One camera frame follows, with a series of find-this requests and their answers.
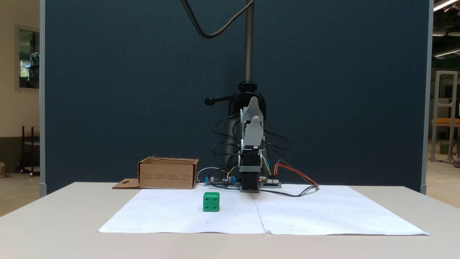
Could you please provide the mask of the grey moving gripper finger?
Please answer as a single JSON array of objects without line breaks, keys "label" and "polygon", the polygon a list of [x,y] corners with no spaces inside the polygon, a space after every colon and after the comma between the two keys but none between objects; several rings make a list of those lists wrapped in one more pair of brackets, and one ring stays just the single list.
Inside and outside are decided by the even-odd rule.
[{"label": "grey moving gripper finger", "polygon": [[263,139],[263,117],[253,116],[245,120],[244,146],[261,146]]}]

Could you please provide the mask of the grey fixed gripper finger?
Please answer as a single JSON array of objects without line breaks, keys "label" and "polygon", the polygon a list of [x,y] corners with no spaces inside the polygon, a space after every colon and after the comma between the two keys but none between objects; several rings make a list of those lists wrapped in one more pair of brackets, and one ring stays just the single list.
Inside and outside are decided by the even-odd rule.
[{"label": "grey fixed gripper finger", "polygon": [[259,118],[261,125],[264,125],[265,118],[259,107],[259,100],[257,97],[252,97],[249,104],[241,109],[242,124],[250,123],[254,116]]}]

